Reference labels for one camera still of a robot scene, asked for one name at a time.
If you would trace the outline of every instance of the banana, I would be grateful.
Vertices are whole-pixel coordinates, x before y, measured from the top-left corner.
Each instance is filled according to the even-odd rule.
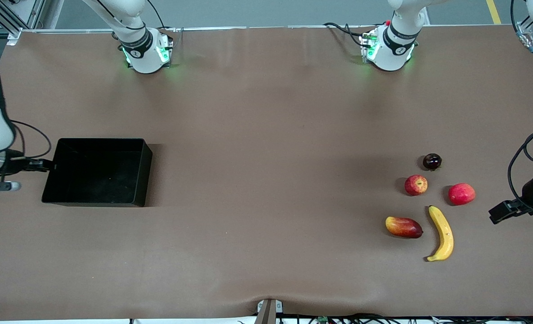
[[[428,213],[430,214],[430,217],[432,217],[437,230],[439,230],[440,246],[432,256],[429,256],[426,259],[429,262],[446,260],[452,254],[452,250],[454,250],[454,236],[452,235],[452,230],[440,209],[434,206],[429,206]]]

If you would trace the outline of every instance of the black plastic bin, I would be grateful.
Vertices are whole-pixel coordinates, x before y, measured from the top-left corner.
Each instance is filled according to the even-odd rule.
[[[152,151],[141,138],[61,138],[43,203],[143,207]]]

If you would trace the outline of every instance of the apple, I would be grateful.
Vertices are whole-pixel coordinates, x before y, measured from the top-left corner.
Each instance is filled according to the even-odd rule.
[[[411,196],[421,195],[426,191],[428,182],[419,174],[409,176],[404,182],[404,189]]]
[[[455,205],[466,205],[476,198],[476,192],[470,184],[459,183],[448,190],[448,198]]]
[[[401,238],[416,239],[422,236],[422,227],[413,219],[403,217],[387,217],[386,229]]]

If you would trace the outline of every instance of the cable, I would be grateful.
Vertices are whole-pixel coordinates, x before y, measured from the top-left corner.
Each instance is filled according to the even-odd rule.
[[[5,164],[3,164],[3,168],[2,168],[2,170],[1,170],[1,174],[2,174],[2,176],[0,177],[0,181],[1,181],[1,182],[4,182],[4,179],[5,179],[6,176],[7,176],[7,165],[8,165],[8,163],[6,163],[6,162],[5,162]]]
[[[350,34],[350,38],[352,39],[352,41],[354,41],[354,43],[356,43],[356,45],[358,45],[360,47],[366,47],[367,49],[370,48],[369,45],[363,45],[357,39],[354,38],[354,34],[352,34],[352,31],[350,30],[350,27],[348,26],[348,24],[344,25],[344,27],[346,27],[346,29],[348,29],[348,34]]]
[[[20,153],[22,153],[22,155],[24,156],[24,154],[26,153],[26,147],[24,145],[24,134],[22,133],[22,130],[20,129],[20,127],[18,127],[17,125],[14,125],[14,124],[13,124],[13,126],[15,127],[16,131],[20,135],[20,142],[22,144],[22,150],[20,151]]]
[[[155,11],[155,13],[157,14],[157,17],[159,17],[159,21],[160,21],[160,27],[159,28],[164,28],[164,23],[162,22],[162,18],[160,18],[160,15],[158,13],[158,10],[157,10],[157,7],[155,7],[151,0],[147,0],[149,2],[149,4],[151,5],[151,7],[153,8],[153,10]]]
[[[519,30],[515,22],[515,0],[511,0],[511,24],[512,24],[513,29],[515,30],[515,33],[518,34]]]
[[[335,24],[335,23],[331,23],[331,22],[327,22],[326,24],[323,24],[324,26],[333,26],[333,27],[336,27],[338,28],[341,32],[343,33],[349,33],[346,29],[344,29],[343,27],[340,27],[338,24]],[[359,34],[359,33],[352,33],[352,35],[355,35],[355,36],[362,36],[362,34]]]
[[[361,46],[361,47],[365,47],[365,48],[367,48],[367,49],[370,48],[369,45],[361,44],[357,39],[354,38],[355,36],[361,37],[362,34],[361,34],[361,33],[355,33],[355,32],[353,32],[353,31],[351,31],[351,30],[350,30],[350,26],[348,26],[348,24],[346,24],[346,25],[344,26],[344,28],[343,28],[343,27],[340,27],[338,24],[335,24],[335,23],[333,23],[333,22],[332,22],[332,23],[331,23],[331,22],[329,22],[329,23],[327,22],[326,24],[324,24],[324,26],[327,26],[327,27],[328,27],[328,26],[336,27],[336,28],[338,28],[338,30],[340,30],[341,32],[349,34],[349,35],[350,35],[350,38],[352,39],[352,41],[354,41],[354,43],[356,43],[356,45]]]
[[[48,142],[49,148],[46,150],[45,153],[34,155],[34,156],[25,156],[24,158],[40,158],[41,156],[44,156],[44,155],[50,153],[50,151],[52,150],[52,142],[50,142],[50,138],[45,133],[43,133],[40,129],[38,129],[38,128],[32,126],[32,125],[29,125],[27,123],[23,123],[22,121],[13,121],[13,119],[11,119],[10,121],[15,123],[15,124],[25,125],[26,127],[30,127],[31,129],[34,129],[34,131],[37,131],[40,135],[42,135],[42,137],[45,138],[46,142]]]
[[[524,155],[528,158],[528,160],[531,160],[533,162],[533,157],[530,156],[530,154],[528,153],[527,145],[524,146]]]
[[[487,324],[491,320],[507,320],[509,322],[524,322],[525,324],[533,324],[533,318],[523,318],[518,316],[495,316],[483,320],[478,320],[476,318],[465,317],[465,318],[454,318],[454,317],[441,317],[439,318],[439,324]]]
[[[524,150],[524,147],[525,147],[526,145],[528,145],[528,143],[529,143],[530,141],[532,141],[532,139],[533,139],[533,133],[530,134],[530,135],[527,137],[526,141],[524,141],[523,145],[520,146],[520,148],[516,151],[515,155],[512,157],[511,162],[508,164],[508,174],[507,174],[507,176],[508,176],[508,185],[509,185],[509,187],[511,188],[511,191],[512,191],[513,195],[515,195],[515,198],[517,199],[517,201],[520,201],[520,203],[521,203],[522,205],[524,205],[524,207],[528,208],[528,209],[531,210],[531,211],[533,211],[533,207],[530,207],[526,202],[524,202],[524,201],[520,198],[520,196],[518,195],[518,193],[517,193],[516,190],[515,190],[514,185],[512,184],[512,166],[514,165],[514,163],[515,163],[517,157],[520,155],[520,152],[522,152],[522,151]]]

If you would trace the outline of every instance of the brown table surface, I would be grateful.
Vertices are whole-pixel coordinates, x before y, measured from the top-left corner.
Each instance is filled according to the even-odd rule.
[[[492,225],[533,131],[533,56],[510,27],[429,27],[398,72],[326,29],[187,31],[174,64],[125,67],[109,34],[24,33],[0,64],[9,115],[61,137],[142,137],[145,208],[40,202],[46,175],[0,193],[0,320],[286,313],[533,315],[533,216]],[[26,131],[27,151],[44,140]],[[422,155],[443,157],[421,171]],[[524,158],[515,185],[533,177]],[[428,191],[402,193],[424,174]],[[445,202],[468,182],[470,205]],[[456,238],[447,261],[427,205]],[[417,240],[390,236],[412,217]]]

